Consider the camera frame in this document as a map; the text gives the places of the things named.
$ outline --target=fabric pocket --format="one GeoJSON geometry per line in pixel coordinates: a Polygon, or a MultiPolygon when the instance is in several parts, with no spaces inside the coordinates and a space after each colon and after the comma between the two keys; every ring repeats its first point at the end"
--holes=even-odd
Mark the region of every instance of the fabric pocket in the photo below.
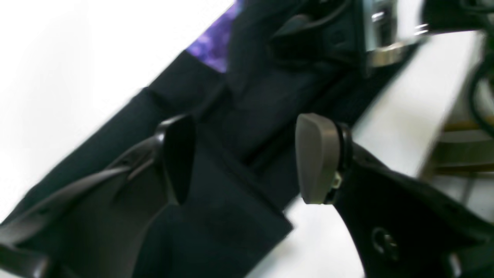
{"type": "Polygon", "coordinates": [[[204,127],[189,197],[155,221],[134,277],[244,277],[292,230],[204,127]]]}

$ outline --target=black fabric bag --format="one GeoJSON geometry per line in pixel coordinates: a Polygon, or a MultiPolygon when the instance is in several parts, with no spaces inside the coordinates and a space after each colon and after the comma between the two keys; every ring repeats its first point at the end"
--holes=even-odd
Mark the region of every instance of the black fabric bag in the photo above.
{"type": "Polygon", "coordinates": [[[297,0],[247,0],[235,20],[229,68],[219,74],[187,52],[33,187],[8,223],[56,190],[101,171],[158,123],[192,113],[198,146],[191,191],[151,226],[134,277],[244,277],[292,229],[282,211],[298,194],[294,123],[317,112],[352,126],[402,64],[371,79],[323,64],[288,71],[266,43],[297,0]]]}

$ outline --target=black cable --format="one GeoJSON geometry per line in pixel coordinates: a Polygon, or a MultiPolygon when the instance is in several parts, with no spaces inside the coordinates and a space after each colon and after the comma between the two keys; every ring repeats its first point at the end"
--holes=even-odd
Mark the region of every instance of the black cable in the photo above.
{"type": "MultiPolygon", "coordinates": [[[[494,13],[494,6],[482,6],[479,0],[476,1],[477,4],[475,5],[470,3],[471,2],[469,2],[469,0],[460,0],[460,5],[465,11],[477,14],[477,16],[479,16],[482,24],[484,25],[484,31],[487,33],[489,41],[489,39],[494,38],[494,25],[489,19],[489,13],[494,13]]],[[[494,127],[484,119],[476,103],[479,82],[487,77],[487,74],[493,67],[494,52],[489,49],[484,56],[484,60],[475,69],[475,72],[470,80],[467,88],[467,102],[473,120],[483,131],[494,139],[494,127]]]]}
{"type": "Polygon", "coordinates": [[[494,138],[494,127],[491,126],[481,115],[478,110],[477,103],[475,101],[475,97],[477,95],[477,87],[479,82],[487,75],[487,73],[494,66],[494,52],[489,52],[485,57],[482,63],[477,66],[475,73],[470,80],[470,84],[468,86],[467,91],[467,100],[468,100],[468,108],[470,110],[470,114],[475,122],[479,125],[479,127],[484,130],[489,136],[494,138]]]}

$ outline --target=purple patterned fabric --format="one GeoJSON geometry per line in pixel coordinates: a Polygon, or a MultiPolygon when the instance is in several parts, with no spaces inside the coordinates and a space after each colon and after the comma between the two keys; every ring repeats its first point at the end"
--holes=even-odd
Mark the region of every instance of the purple patterned fabric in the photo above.
{"type": "Polygon", "coordinates": [[[241,11],[241,7],[242,2],[235,1],[224,14],[187,48],[187,51],[209,67],[222,73],[226,72],[230,30],[233,20],[241,11]]]}

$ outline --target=white surface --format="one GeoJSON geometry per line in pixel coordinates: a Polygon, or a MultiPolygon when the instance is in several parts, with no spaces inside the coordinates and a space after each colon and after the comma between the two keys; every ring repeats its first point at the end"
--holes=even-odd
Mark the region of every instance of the white surface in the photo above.
{"type": "MultiPolygon", "coordinates": [[[[0,219],[231,2],[0,1],[0,219]]],[[[472,42],[471,34],[434,38],[361,122],[356,141],[393,169],[417,173],[461,86],[472,42]]],[[[250,277],[362,278],[331,206],[299,200],[288,217],[296,230],[250,277]]]]}
{"type": "MultiPolygon", "coordinates": [[[[474,32],[431,37],[354,128],[354,141],[391,169],[417,177],[456,97],[472,57],[474,32]]],[[[295,229],[248,278],[362,278],[364,270],[343,220],[333,206],[287,211],[295,229]]]]}

